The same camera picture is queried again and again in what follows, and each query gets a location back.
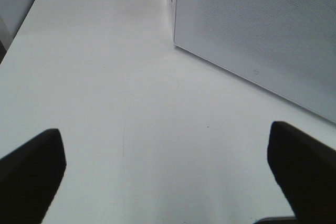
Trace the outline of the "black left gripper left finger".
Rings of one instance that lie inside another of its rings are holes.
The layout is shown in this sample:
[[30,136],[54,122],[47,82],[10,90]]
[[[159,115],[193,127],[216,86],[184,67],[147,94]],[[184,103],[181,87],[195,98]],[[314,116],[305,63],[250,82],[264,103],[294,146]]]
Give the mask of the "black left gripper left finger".
[[1,223],[42,223],[66,170],[58,129],[47,129],[1,158]]

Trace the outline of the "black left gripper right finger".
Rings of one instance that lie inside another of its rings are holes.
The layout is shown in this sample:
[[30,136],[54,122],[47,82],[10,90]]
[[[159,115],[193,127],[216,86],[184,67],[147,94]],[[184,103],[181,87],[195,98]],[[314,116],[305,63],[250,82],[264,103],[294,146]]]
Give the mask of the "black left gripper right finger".
[[267,162],[299,223],[335,223],[335,150],[284,121],[270,128]]

